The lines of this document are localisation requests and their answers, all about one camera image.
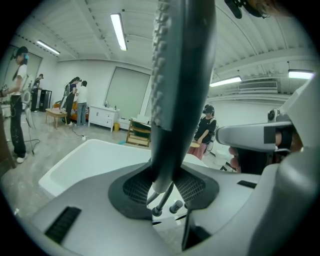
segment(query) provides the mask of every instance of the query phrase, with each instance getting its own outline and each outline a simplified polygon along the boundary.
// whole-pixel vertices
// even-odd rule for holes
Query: woman
[[[210,142],[212,136],[214,135],[217,120],[214,118],[215,109],[211,105],[206,105],[203,113],[205,117],[200,120],[198,129],[194,135],[193,142],[199,144],[199,147],[190,147],[188,154],[194,155],[200,160],[204,155],[208,143]]]
[[[69,87],[69,94],[66,97],[66,124],[68,126],[72,126],[72,122],[70,121],[70,117],[71,117],[71,110],[72,110],[72,105],[74,103],[74,99],[75,99],[75,94],[77,92],[77,84],[79,83],[80,78],[77,76],[74,79],[71,80],[70,87]]]
[[[76,113],[77,126],[80,126],[81,122],[82,125],[86,125],[87,93],[87,81],[83,81],[81,87],[76,92],[76,96],[78,97],[78,110]]]
[[[34,81],[34,84],[32,86],[32,94],[31,94],[31,112],[37,113],[36,107],[37,107],[37,100],[38,100],[38,90],[41,90],[40,87],[40,80],[44,79],[44,74],[40,74],[39,77]]]
[[[12,81],[13,86],[7,91],[11,94],[10,109],[11,109],[11,123],[10,132],[11,140],[14,147],[14,152],[18,156],[17,162],[23,163],[28,157],[26,153],[26,145],[24,142],[24,134],[21,128],[21,114],[22,114],[22,101],[21,92],[22,88],[27,80],[27,64],[28,64],[28,49],[25,46],[20,47],[15,56],[15,61],[18,64],[18,69],[15,72]]]

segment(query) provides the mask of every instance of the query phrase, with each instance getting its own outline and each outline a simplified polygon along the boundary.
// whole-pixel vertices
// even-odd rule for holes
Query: window
[[[106,96],[110,107],[116,106],[125,119],[140,113],[150,75],[116,67]]]

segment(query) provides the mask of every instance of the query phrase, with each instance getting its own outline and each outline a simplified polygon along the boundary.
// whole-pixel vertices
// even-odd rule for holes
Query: black slot
[[[256,187],[256,183],[245,181],[245,180],[240,180],[237,184],[254,189]]]
[[[66,207],[54,223],[47,229],[45,235],[60,244],[76,221],[81,210],[76,207]]]

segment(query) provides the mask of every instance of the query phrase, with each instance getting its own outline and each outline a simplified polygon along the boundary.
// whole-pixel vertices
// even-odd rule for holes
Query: man
[[[38,100],[38,90],[42,90],[40,87],[40,80],[44,79],[44,74],[40,74],[38,78],[35,79],[34,84],[31,89],[31,112],[37,113],[37,100]]]
[[[81,83],[81,87],[76,92],[78,97],[78,110],[76,113],[76,126],[86,125],[86,108],[87,108],[87,81]]]
[[[188,154],[192,154],[202,160],[204,152],[214,135],[217,120],[215,119],[215,109],[212,105],[206,105],[203,113],[205,117],[200,120],[198,129],[194,135],[194,142],[199,144],[199,147],[190,147]]]

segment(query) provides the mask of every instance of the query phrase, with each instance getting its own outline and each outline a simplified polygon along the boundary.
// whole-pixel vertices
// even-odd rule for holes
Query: ceiling beam
[[[47,39],[45,43],[50,44],[50,42],[53,42],[57,46],[57,48],[60,48],[66,51],[68,54],[70,54],[70,56],[72,56],[73,59],[78,58],[78,53],[75,50],[73,50],[66,43],[64,43],[61,38],[57,37],[53,31],[51,31],[38,19],[34,17],[29,17],[24,21],[24,23],[26,25],[29,25],[31,28],[33,28],[37,32],[39,32],[41,35],[43,35],[44,38]]]
[[[282,49],[235,61],[233,63],[215,69],[214,73],[222,75],[228,72],[242,70],[251,66],[263,65],[268,63],[316,60],[318,60],[317,54],[310,49]]]
[[[110,50],[105,42],[101,31],[99,30],[94,17],[92,16],[85,0],[71,0],[76,10],[81,14],[83,21],[87,27],[92,31],[94,40],[103,51],[104,55],[110,59]]]

